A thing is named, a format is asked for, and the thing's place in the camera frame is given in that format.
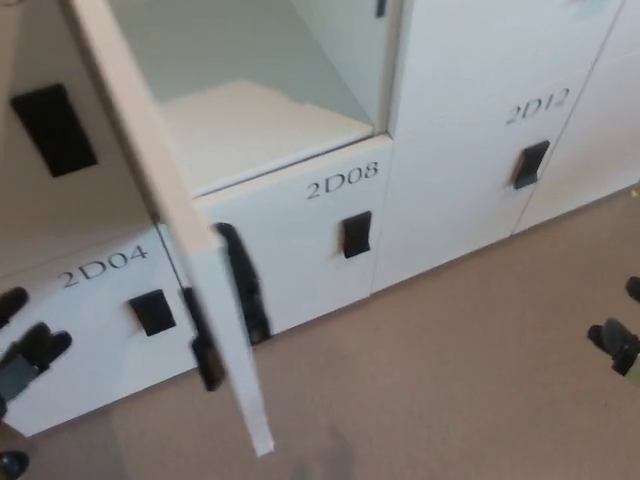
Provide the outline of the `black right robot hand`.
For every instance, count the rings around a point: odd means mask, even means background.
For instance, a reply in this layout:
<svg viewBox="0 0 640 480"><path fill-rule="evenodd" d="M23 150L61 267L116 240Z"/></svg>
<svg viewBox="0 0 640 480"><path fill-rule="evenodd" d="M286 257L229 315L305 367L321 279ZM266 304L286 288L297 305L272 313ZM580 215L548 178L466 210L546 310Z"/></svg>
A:
<svg viewBox="0 0 640 480"><path fill-rule="evenodd" d="M628 383L639 387L639 336L615 318L594 324L587 338L611 360L611 369Z"/></svg>

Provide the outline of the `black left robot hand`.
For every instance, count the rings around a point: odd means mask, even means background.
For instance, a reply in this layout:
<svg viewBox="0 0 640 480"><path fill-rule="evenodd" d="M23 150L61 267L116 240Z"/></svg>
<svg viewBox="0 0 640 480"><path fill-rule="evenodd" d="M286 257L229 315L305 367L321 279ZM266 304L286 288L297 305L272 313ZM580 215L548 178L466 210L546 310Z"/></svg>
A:
<svg viewBox="0 0 640 480"><path fill-rule="evenodd" d="M67 331L53 332L39 322L9 345L1 354L1 419L7 415L9 404L48 371L72 342Z"/></svg>

